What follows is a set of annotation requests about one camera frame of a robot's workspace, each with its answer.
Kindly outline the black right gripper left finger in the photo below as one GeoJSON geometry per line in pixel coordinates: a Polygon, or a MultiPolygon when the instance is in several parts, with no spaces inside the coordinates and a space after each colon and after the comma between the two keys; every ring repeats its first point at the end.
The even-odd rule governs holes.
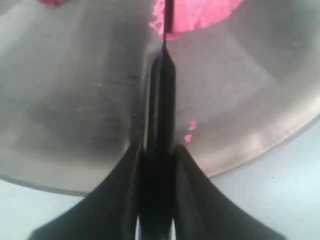
{"type": "Polygon", "coordinates": [[[133,143],[111,173],[74,207],[35,229],[31,240],[134,240],[141,146],[133,143]]]}

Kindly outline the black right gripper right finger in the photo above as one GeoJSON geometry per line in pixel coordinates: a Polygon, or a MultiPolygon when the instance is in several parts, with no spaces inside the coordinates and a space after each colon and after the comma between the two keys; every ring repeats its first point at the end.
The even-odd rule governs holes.
{"type": "Polygon", "coordinates": [[[185,146],[176,160],[174,225],[178,240],[284,240],[286,237],[230,201],[195,163],[185,146]]]}

